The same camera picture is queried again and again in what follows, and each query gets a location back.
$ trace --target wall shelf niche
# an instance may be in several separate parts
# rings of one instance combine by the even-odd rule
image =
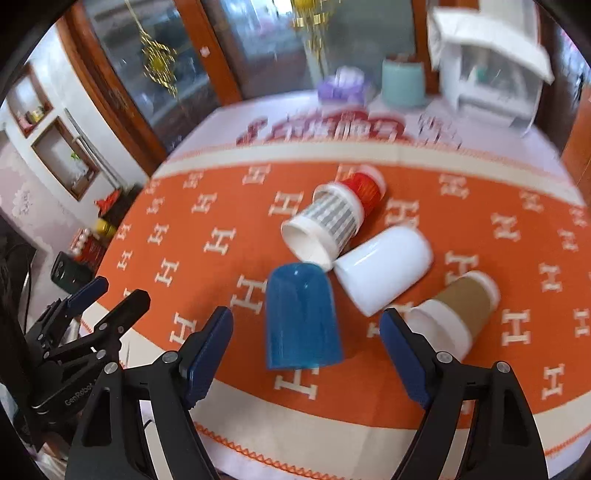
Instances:
[[[32,148],[57,181],[78,201],[99,174],[98,167],[59,117],[39,135]]]
[[[53,105],[35,74],[31,63],[22,68],[7,95],[8,109],[25,138],[28,138]]]

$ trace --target red decoration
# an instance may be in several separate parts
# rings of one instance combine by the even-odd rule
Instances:
[[[121,196],[121,189],[115,190],[104,200],[95,200],[95,205],[99,208],[99,217],[106,214]]]
[[[361,201],[366,218],[382,201],[382,194],[379,191],[378,184],[365,173],[353,173],[351,177],[339,183],[348,187]]]

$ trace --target blue cup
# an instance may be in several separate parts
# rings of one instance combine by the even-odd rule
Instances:
[[[332,287],[318,265],[275,269],[265,313],[269,369],[310,369],[344,360]]]

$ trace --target blue gripper pad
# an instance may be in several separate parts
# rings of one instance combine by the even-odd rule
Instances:
[[[215,325],[189,368],[187,390],[183,399],[187,409],[193,408],[207,395],[226,347],[232,338],[233,330],[234,317],[229,309],[225,309],[215,320]]]
[[[77,317],[109,290],[109,282],[105,277],[96,277],[67,300],[67,315]]]
[[[379,321],[379,335],[398,371],[407,395],[426,409],[431,404],[431,396],[427,392],[425,370],[387,312]]]

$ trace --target red cup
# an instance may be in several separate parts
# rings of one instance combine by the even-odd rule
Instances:
[[[361,165],[348,179],[339,181],[361,202],[365,217],[379,205],[386,195],[386,181],[375,167]]]

